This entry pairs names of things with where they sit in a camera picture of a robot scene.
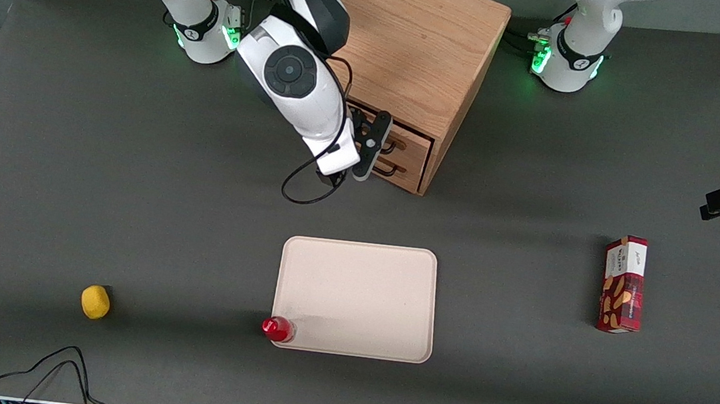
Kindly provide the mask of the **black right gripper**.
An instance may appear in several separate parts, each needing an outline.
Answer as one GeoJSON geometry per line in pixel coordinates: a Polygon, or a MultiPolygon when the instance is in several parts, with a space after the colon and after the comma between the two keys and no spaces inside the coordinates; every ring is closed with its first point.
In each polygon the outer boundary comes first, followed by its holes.
{"type": "Polygon", "coordinates": [[[360,162],[370,164],[383,151],[391,132],[393,119],[388,112],[379,112],[373,122],[357,107],[349,106],[349,119],[353,126],[353,143],[360,162]]]}

